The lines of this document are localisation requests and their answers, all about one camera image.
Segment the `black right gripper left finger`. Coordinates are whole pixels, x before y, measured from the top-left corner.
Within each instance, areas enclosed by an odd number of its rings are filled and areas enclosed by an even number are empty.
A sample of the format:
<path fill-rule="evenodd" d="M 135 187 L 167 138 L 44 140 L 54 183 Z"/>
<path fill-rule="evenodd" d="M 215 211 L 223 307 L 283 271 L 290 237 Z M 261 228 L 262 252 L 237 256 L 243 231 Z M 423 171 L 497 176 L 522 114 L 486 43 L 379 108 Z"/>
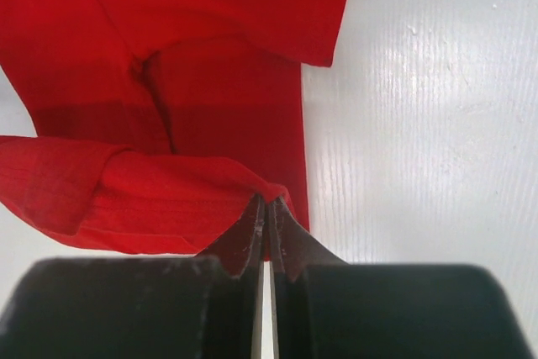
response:
<path fill-rule="evenodd" d="M 259 358 L 266 204 L 256 195 L 243 214 L 198 255 L 219 261 L 204 320 L 203 358 Z"/>

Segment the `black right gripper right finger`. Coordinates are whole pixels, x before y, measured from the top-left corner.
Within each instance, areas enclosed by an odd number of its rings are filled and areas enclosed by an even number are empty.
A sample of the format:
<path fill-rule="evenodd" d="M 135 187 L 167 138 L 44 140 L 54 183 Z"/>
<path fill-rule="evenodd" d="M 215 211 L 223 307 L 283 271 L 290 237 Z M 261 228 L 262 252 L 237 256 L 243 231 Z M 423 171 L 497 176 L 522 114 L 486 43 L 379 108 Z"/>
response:
<path fill-rule="evenodd" d="M 273 345 L 276 358 L 312 358 L 311 314 L 301 276 L 309 266 L 347 263 L 317 241 L 294 217 L 283 198 L 266 207 L 271 258 Z"/>

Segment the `red t shirt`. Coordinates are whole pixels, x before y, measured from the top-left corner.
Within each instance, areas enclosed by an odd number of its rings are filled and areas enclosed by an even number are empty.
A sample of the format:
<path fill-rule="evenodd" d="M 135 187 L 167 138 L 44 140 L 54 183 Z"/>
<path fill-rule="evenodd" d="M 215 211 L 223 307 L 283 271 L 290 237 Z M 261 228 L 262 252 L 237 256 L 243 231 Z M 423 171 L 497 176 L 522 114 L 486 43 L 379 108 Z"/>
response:
<path fill-rule="evenodd" d="M 36 136 L 1 202 L 64 245 L 195 254 L 256 196 L 309 222 L 302 74 L 346 0 L 1 0 L 1 67 Z"/>

